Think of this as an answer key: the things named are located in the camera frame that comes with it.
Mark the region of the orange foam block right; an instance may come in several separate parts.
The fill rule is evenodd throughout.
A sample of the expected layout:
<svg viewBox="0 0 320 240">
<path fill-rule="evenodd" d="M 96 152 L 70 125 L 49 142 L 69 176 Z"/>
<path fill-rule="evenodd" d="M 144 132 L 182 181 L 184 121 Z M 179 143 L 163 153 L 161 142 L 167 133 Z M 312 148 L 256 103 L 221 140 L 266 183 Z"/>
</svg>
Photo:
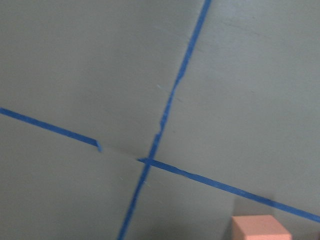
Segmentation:
<svg viewBox="0 0 320 240">
<path fill-rule="evenodd" d="M 233 240 L 292 240 L 292 234 L 272 215 L 232 216 Z"/>
</svg>

